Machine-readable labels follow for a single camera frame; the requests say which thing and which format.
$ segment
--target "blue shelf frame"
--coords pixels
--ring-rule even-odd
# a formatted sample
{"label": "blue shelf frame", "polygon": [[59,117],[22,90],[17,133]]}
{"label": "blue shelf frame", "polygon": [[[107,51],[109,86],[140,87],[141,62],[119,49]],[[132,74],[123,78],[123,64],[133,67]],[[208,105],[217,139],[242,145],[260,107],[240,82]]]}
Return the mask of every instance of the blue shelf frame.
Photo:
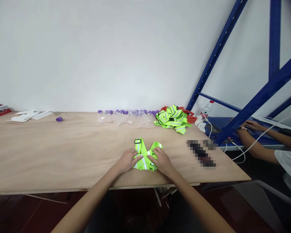
{"label": "blue shelf frame", "polygon": [[[269,100],[280,88],[282,88],[291,79],[291,59],[280,69],[280,25],[281,25],[281,0],[271,0],[270,5],[270,30],[269,30],[269,77],[268,82],[253,97],[253,99],[243,108],[237,108],[226,102],[208,96],[202,93],[202,89],[227,41],[229,38],[247,0],[236,0],[235,5],[228,17],[228,20],[221,32],[221,35],[211,53],[206,67],[198,81],[195,91],[188,103],[187,110],[192,110],[198,96],[206,97],[225,107],[228,107],[238,115],[222,129],[216,140],[217,144],[221,144],[227,139],[233,131],[235,131],[244,121],[246,121],[253,113],[255,113],[267,100]],[[291,105],[291,97],[274,110],[269,116],[274,117],[282,110]]]}

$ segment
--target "neon yellow vest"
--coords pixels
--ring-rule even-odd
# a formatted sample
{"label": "neon yellow vest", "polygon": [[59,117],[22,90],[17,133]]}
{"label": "neon yellow vest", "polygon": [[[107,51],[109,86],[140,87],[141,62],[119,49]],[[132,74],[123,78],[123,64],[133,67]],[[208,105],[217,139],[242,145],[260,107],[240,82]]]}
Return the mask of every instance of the neon yellow vest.
{"label": "neon yellow vest", "polygon": [[156,118],[158,121],[153,121],[154,124],[160,125],[163,128],[175,128],[181,134],[185,134],[185,127],[192,126],[188,123],[187,114],[175,105],[168,107],[166,111],[162,110],[156,113]]}
{"label": "neon yellow vest", "polygon": [[155,171],[157,167],[151,162],[151,160],[148,159],[148,155],[152,155],[153,158],[157,159],[157,156],[154,154],[152,151],[154,148],[159,147],[163,148],[163,145],[160,144],[159,142],[154,142],[153,145],[151,146],[151,149],[147,151],[146,146],[143,142],[142,138],[135,139],[135,147],[138,155],[136,155],[134,158],[136,158],[139,155],[142,155],[143,158],[142,160],[139,160],[134,168],[139,169],[139,170],[151,170]]}

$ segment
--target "white plastic bag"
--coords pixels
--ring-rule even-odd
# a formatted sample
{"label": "white plastic bag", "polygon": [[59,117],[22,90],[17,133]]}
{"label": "white plastic bag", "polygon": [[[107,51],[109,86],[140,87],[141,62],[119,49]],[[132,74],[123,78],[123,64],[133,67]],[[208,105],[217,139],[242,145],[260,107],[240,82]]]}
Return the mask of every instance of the white plastic bag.
{"label": "white plastic bag", "polygon": [[124,123],[132,125],[135,122],[136,116],[138,112],[135,110],[129,110],[128,111],[128,117]]}
{"label": "white plastic bag", "polygon": [[123,124],[126,119],[127,119],[128,115],[125,114],[121,114],[119,112],[115,112],[112,114],[112,121],[116,124],[116,125],[121,125]]}
{"label": "white plastic bag", "polygon": [[153,121],[158,121],[156,119],[156,117],[152,114],[152,113],[148,113],[147,117],[150,119],[150,123],[147,124],[146,128],[156,128],[156,127],[161,127],[161,126],[157,126],[156,124],[153,123]]}
{"label": "white plastic bag", "polygon": [[142,128],[147,126],[150,123],[150,119],[145,114],[143,110],[139,111],[135,120],[135,125],[137,125],[138,128]]}
{"label": "white plastic bag", "polygon": [[97,117],[98,117],[97,125],[105,125],[111,122],[111,115],[109,111],[102,112],[100,110],[98,111]]}

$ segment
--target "bottle label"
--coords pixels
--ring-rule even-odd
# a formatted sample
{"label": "bottle label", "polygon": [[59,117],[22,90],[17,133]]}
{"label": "bottle label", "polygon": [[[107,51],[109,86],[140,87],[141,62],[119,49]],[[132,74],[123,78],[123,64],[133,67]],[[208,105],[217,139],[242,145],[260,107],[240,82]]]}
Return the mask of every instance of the bottle label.
{"label": "bottle label", "polygon": [[203,109],[202,112],[200,113],[200,115],[202,116],[203,119],[205,119],[209,113],[210,113],[210,111]]}

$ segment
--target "red floor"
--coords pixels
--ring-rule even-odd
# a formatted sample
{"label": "red floor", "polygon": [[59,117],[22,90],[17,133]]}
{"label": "red floor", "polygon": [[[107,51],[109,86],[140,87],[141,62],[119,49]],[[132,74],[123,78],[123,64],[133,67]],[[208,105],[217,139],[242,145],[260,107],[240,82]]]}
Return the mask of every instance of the red floor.
{"label": "red floor", "polygon": [[[67,204],[24,195],[0,196],[0,233],[49,233],[84,193],[60,193],[59,199]],[[153,189],[118,190],[116,200],[126,207],[130,204],[130,196],[136,195],[146,195],[151,200],[151,209],[159,216],[154,218],[153,227],[160,226],[168,214],[168,207],[164,199],[162,207],[158,206]],[[203,196],[236,232],[273,232],[233,188],[210,191]]]}

